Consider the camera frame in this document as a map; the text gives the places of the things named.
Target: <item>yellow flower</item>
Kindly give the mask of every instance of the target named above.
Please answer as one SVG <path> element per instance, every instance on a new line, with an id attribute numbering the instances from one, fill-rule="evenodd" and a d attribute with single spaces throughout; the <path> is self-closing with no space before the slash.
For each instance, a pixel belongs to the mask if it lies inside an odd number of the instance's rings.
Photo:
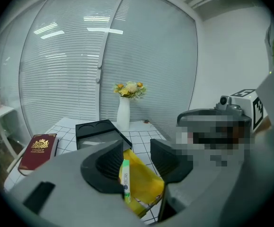
<path id="1" fill-rule="evenodd" d="M 125 94 L 128 94 L 128 90 L 126 88 L 122 88 L 119 93 L 121 93 L 121 95 L 125 95 Z"/>

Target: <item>white table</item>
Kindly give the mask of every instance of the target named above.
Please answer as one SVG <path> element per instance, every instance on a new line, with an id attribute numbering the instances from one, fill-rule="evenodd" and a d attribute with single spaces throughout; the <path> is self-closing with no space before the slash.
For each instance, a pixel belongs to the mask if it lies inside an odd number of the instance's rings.
<path id="1" fill-rule="evenodd" d="M 8 106 L 1 106 L 0 107 L 0 118 L 2 118 L 4 115 L 12 112 L 13 110 L 15 110 L 14 108 L 12 107 L 8 107 Z M 8 148 L 9 152 L 11 153 L 11 155 L 16 158 L 17 157 L 17 154 L 15 153 L 14 149 L 12 148 L 11 144 L 9 143 L 9 140 L 7 138 L 7 136 L 5 135 L 5 132 L 4 132 L 4 129 L 1 125 L 1 122 L 0 122 L 0 136 L 2 137 L 2 140 L 4 141 L 6 147 Z"/>
<path id="2" fill-rule="evenodd" d="M 88 122 L 91 121 L 62 118 L 46 132 L 56 133 L 57 138 L 60 140 L 56 151 L 56 157 L 58 157 L 58 155 L 77 150 L 76 124 Z M 121 133 L 133 144 L 132 150 L 136 156 L 154 173 L 160 176 L 150 159 L 150 139 L 165 140 L 161 133 L 151 123 L 143 123 L 142 121 L 130 122 L 129 130 L 122 131 Z M 12 169 L 4 183 L 4 189 L 7 192 L 14 185 L 25 178 L 25 176 L 21 175 L 21 173 L 18 171 L 19 163 L 20 161 L 17 162 L 16 166 Z M 146 224 L 155 222 L 155 218 L 158 217 L 159 208 L 160 203 L 155 205 L 151 211 L 148 211 L 142 220 Z"/>

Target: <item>gold crest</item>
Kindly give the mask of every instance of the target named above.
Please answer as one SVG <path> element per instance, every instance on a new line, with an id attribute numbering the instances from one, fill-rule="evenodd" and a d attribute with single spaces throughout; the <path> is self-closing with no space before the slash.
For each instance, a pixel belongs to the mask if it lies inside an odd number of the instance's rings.
<path id="1" fill-rule="evenodd" d="M 48 140 L 45 141 L 44 139 L 39 140 L 39 142 L 36 140 L 36 142 L 32 145 L 32 148 L 35 149 L 43 149 L 48 147 Z"/>

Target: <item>white wall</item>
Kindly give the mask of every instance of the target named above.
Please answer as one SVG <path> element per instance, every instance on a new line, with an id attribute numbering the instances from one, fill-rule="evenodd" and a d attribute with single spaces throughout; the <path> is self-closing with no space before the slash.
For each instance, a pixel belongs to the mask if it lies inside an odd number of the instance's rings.
<path id="1" fill-rule="evenodd" d="M 190 109 L 213 108 L 221 95 L 257 88 L 268 75 L 265 35 L 270 13 L 263 7 L 220 14 L 203 23 L 205 55 L 198 65 Z"/>

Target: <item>window blinds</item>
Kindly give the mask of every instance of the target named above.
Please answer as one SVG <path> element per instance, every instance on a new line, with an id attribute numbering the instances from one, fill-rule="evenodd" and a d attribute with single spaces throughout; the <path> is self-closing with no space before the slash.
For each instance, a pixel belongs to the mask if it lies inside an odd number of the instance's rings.
<path id="1" fill-rule="evenodd" d="M 131 121 L 150 120 L 167 139 L 188 110 L 197 67 L 195 22 L 165 0 L 123 0 L 102 64 L 100 119 L 116 121 L 114 83 L 141 81 L 147 95 L 131 102 Z"/>
<path id="2" fill-rule="evenodd" d="M 23 49 L 20 93 L 32 134 L 63 117 L 95 120 L 104 29 L 118 0 L 48 0 Z"/>

